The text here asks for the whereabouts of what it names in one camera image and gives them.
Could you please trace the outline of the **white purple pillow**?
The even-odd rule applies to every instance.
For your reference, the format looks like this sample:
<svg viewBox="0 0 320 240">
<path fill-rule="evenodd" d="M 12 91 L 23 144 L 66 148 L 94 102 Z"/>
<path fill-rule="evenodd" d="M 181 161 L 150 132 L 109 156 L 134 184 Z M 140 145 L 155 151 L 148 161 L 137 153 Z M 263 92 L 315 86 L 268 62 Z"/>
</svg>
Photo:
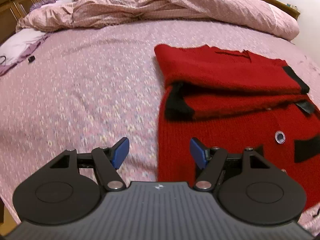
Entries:
<svg viewBox="0 0 320 240">
<path fill-rule="evenodd" d="M 0 51 L 1 76 L 28 58 L 49 36 L 49 33 L 27 28 L 7 39 Z"/>
</svg>

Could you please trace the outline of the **small black object on bed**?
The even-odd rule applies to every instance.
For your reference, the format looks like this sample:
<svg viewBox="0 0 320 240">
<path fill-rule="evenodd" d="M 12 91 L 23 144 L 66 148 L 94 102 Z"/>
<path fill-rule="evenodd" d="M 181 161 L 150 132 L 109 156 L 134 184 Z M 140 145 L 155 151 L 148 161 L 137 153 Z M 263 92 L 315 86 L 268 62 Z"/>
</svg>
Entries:
<svg viewBox="0 0 320 240">
<path fill-rule="evenodd" d="M 35 56 L 33 55 L 28 58 L 29 63 L 32 63 L 34 60 L 35 60 Z"/>
</svg>

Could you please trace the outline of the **pink floral duvet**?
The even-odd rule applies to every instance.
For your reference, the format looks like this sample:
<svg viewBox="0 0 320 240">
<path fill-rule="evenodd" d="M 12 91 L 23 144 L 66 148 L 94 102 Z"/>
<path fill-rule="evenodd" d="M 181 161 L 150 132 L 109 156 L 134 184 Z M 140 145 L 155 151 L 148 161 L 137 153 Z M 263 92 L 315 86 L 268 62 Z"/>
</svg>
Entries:
<svg viewBox="0 0 320 240">
<path fill-rule="evenodd" d="M 74 0 L 33 10 L 19 19 L 16 30 L 33 28 L 53 32 L 167 18 L 210 18 L 288 41 L 299 34 L 293 17 L 261 0 Z"/>
</svg>

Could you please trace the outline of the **pink floral bed sheet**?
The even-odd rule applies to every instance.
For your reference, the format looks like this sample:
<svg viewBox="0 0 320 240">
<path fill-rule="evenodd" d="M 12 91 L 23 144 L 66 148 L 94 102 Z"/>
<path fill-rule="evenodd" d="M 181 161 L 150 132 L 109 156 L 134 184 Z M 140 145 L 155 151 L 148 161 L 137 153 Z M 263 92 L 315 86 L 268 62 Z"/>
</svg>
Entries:
<svg viewBox="0 0 320 240">
<path fill-rule="evenodd" d="M 1 78 L 1 197 L 20 220 L 6 239 L 319 239 L 319 202 L 250 146 L 214 190 L 158 179 L 159 44 L 284 60 L 319 109 L 319 68 L 272 34 L 183 20 L 54 33 Z M 123 137 L 126 189 L 105 190 L 77 154 Z"/>
</svg>

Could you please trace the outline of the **red knitted sweater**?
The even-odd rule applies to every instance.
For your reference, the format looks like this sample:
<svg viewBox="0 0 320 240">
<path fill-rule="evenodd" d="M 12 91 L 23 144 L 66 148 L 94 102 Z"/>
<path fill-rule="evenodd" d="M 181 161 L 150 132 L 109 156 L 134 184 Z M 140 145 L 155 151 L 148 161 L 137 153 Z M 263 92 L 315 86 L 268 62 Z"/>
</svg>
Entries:
<svg viewBox="0 0 320 240">
<path fill-rule="evenodd" d="M 158 179 L 195 181 L 192 138 L 241 153 L 250 146 L 319 202 L 319 109 L 286 61 L 216 47 L 155 47 L 164 76 Z"/>
</svg>

